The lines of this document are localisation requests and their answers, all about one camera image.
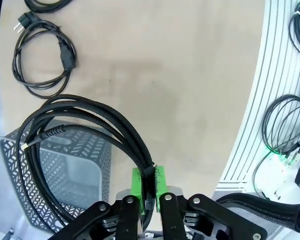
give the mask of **two-prong plug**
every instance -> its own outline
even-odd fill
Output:
[[[18,18],[18,24],[14,27],[14,31],[18,31],[18,34],[26,29],[30,24],[36,23],[41,19],[38,18],[32,11],[25,12]]]

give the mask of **cable bundle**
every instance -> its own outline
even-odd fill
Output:
[[[46,130],[49,122],[55,117],[73,117],[89,121],[106,129],[115,138],[94,128],[78,124],[61,125]],[[47,207],[50,208],[51,212],[63,226],[65,226],[66,223],[71,222],[74,217],[61,206],[48,187],[40,164],[40,144],[42,140],[50,136],[66,132],[67,130],[78,130],[89,132],[108,141],[126,153],[137,165],[142,177],[142,194],[145,205],[143,229],[145,230],[147,228],[155,204],[154,164],[142,138],[121,113],[100,102],[76,95],[61,94],[47,100],[40,109],[32,113],[21,125],[16,137],[15,154],[18,174],[22,182],[22,189],[25,192],[25,197],[32,209],[37,213],[45,227],[54,233],[53,229],[50,228],[36,210],[25,186],[20,162],[20,139],[27,125],[30,125],[30,129],[22,148],[24,149],[25,159],[28,163],[33,182],[43,197]]]

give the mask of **wooden table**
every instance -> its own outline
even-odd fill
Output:
[[[0,94],[6,133],[44,102],[12,74],[22,0],[3,0]],[[78,52],[64,93],[108,104],[135,126],[168,185],[211,196],[236,139],[254,78],[264,2],[252,0],[74,0],[52,21]],[[24,49],[25,76],[62,72],[54,36]],[[133,162],[113,153],[110,202],[131,183]],[[160,229],[156,214],[149,229]]]

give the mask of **perforated basket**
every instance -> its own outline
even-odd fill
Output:
[[[53,120],[48,128],[61,124],[69,122]],[[109,135],[103,128],[96,129]],[[17,133],[16,129],[0,140],[4,163],[29,222],[37,228],[47,230],[31,208],[21,186],[15,157]],[[21,137],[22,143],[27,134],[28,129]],[[20,154],[22,173],[32,203],[53,230],[60,230],[62,226],[47,208],[33,182],[23,151]],[[67,130],[49,137],[41,142],[40,163],[51,192],[74,217],[97,201],[108,201],[111,144],[102,138],[78,130]]]

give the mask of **coiled cable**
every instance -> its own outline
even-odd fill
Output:
[[[23,14],[19,19],[25,30],[21,33],[14,49],[12,72],[15,79],[24,85],[29,93],[41,99],[48,99],[62,93],[69,82],[73,68],[76,67],[77,52],[74,44],[57,25],[50,21],[41,20],[32,12]],[[22,50],[31,40],[42,34],[52,34],[56,36],[60,46],[60,58],[63,65],[63,72],[60,76],[51,80],[29,82],[25,79],[22,69]],[[41,95],[34,91],[51,89],[58,84],[61,84],[62,81],[62,85],[54,94]]]
[[[97,129],[78,124],[60,125],[46,130],[47,125],[56,117],[72,117],[89,121],[106,129],[115,138]],[[143,202],[145,209],[145,215],[142,221],[143,229],[147,229],[155,205],[154,199],[156,189],[154,180],[154,164],[152,162],[149,150],[147,149],[142,138],[136,129],[131,125],[131,123],[121,113],[108,105],[92,101],[84,97],[60,94],[48,99],[42,105],[42,107],[32,113],[19,128],[16,137],[15,154],[17,159],[18,174],[21,179],[21,187],[25,192],[27,201],[31,205],[32,209],[37,213],[44,226],[54,233],[54,230],[51,229],[51,227],[44,221],[32,203],[23,177],[20,141],[28,125],[30,125],[30,129],[25,138],[25,145],[22,145],[25,159],[28,163],[33,181],[43,197],[46,205],[63,226],[65,226],[66,223],[71,222],[74,217],[61,206],[48,187],[40,164],[40,144],[42,140],[51,135],[56,135],[67,130],[78,130],[89,132],[92,135],[96,135],[108,141],[117,148],[121,149],[134,161],[140,170],[142,178],[142,195],[144,198]]]
[[[54,3],[44,3],[38,0],[24,0],[25,5],[38,14],[54,13],[68,5],[72,0],[59,0]]]

